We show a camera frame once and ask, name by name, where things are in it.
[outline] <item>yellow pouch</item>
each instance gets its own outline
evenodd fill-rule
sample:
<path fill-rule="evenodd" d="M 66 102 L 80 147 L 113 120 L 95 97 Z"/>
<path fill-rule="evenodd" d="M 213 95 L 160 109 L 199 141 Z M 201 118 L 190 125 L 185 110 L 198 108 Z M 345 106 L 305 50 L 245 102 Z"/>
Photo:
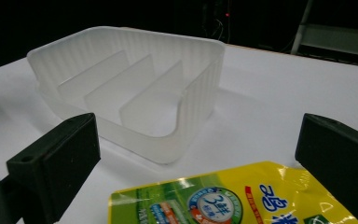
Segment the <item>yellow pouch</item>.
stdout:
<path fill-rule="evenodd" d="M 114 192 L 109 224 L 354 224 L 305 169 L 262 161 Z"/>

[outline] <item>plastic organizer tray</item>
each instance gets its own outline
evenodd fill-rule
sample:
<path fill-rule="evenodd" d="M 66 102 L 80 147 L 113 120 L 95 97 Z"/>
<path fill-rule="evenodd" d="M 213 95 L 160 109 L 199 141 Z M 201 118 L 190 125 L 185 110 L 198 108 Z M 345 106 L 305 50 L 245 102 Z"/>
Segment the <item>plastic organizer tray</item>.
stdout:
<path fill-rule="evenodd" d="M 33 49 L 27 60 L 60 118 L 93 112 L 101 137 L 169 163 L 213 111 L 224 52 L 217 40 L 101 26 Z"/>

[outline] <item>dark background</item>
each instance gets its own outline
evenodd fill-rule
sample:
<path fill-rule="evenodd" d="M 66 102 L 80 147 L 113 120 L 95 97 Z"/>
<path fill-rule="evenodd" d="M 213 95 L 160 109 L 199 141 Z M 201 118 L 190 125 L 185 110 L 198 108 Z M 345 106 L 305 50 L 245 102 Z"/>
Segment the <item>dark background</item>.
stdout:
<path fill-rule="evenodd" d="M 0 1 L 0 66 L 100 25 L 288 53 L 306 4 L 307 0 Z M 316 0 L 309 21 L 358 28 L 358 0 Z"/>

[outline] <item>white table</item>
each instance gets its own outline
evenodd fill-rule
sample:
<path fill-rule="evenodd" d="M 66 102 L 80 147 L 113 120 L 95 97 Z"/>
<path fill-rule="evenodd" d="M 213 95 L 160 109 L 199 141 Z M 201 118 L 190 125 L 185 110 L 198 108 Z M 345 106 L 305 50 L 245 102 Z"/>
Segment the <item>white table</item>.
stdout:
<path fill-rule="evenodd" d="M 0 67 L 0 178 L 6 161 L 62 122 L 25 59 Z M 60 223 L 107 222 L 118 189 L 253 163 L 296 165 L 304 113 L 358 130 L 358 66 L 227 46 L 214 112 L 180 160 L 159 165 L 100 139 L 102 159 Z"/>

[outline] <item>white tabletop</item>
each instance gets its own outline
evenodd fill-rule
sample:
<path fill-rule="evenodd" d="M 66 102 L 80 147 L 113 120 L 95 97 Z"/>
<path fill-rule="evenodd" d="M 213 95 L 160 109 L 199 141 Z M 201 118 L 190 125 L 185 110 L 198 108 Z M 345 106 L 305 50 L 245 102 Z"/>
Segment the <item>white tabletop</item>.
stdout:
<path fill-rule="evenodd" d="M 35 90 L 26 59 L 0 67 L 0 178 L 6 161 L 59 119 Z M 100 139 L 102 159 L 60 223 L 107 222 L 118 189 L 249 164 L 296 164 L 304 113 L 358 130 L 358 66 L 227 46 L 217 102 L 178 161 L 160 165 Z"/>

